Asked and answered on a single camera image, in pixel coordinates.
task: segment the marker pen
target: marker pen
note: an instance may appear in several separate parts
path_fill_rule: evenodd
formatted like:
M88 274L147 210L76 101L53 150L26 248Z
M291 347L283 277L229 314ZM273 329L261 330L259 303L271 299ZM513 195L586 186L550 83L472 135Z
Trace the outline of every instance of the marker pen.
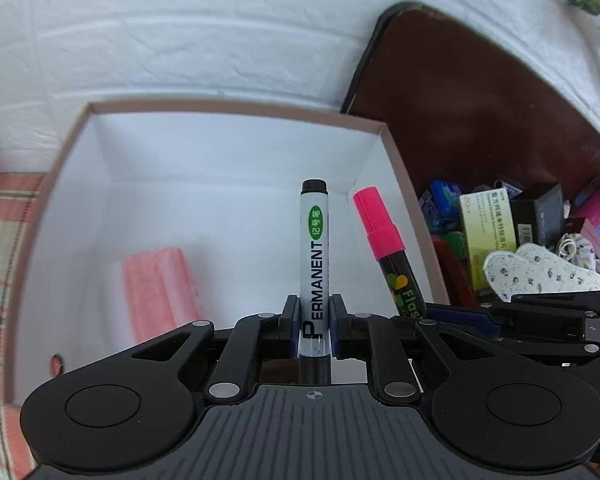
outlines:
M329 338L329 203L323 180L305 180L300 193L299 354L331 354Z
M404 243L382 202L378 188L365 187L353 195L353 203L365 227L371 251L394 297L398 313L417 319L427 317L427 307L404 253Z

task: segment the barcode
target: barcode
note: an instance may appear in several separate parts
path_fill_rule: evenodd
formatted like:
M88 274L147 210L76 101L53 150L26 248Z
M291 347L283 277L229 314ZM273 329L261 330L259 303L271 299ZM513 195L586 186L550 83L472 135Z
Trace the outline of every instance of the barcode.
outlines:
M532 244L534 242L534 234L531 229L531 224L518 224L518 240L520 245Z

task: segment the green and yellow box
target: green and yellow box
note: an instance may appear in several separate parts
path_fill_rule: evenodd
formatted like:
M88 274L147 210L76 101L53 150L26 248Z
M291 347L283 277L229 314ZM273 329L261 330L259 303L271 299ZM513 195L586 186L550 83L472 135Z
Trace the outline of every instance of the green and yellow box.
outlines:
M499 188L462 195L460 212L472 288L487 288L489 283L482 271L487 254L516 250L516 234L507 191Z

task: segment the triangular cutout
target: triangular cutout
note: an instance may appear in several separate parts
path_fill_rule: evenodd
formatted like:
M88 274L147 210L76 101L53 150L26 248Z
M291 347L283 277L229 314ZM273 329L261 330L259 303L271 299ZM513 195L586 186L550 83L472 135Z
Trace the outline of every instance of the triangular cutout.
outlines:
M486 359L495 357L495 354L487 352L484 348L472 345L453 334L441 333L440 339L448 346L454 355L461 361L474 361L476 359Z
M190 334L187 333L176 334L139 351L132 357L133 359L144 359L145 361L168 361L184 345L189 336Z

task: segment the gray ribbed panel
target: gray ribbed panel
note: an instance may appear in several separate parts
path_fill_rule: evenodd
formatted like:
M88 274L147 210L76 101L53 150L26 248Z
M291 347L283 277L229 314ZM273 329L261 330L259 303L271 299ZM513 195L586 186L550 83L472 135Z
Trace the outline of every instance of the gray ribbed panel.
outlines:
M116 480L474 480L524 478L479 468L440 444L413 408L379 404L364 384L261 386L237 406L210 409L179 449ZM48 466L31 480L68 480ZM74 476L95 480L94 476ZM536 476L597 478L585 466Z

